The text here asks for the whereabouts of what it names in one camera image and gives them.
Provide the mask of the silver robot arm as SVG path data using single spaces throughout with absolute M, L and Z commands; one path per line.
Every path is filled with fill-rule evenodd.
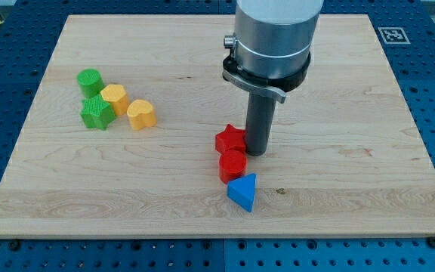
M 223 77 L 249 94 L 284 103 L 310 65 L 323 0 L 237 0 Z

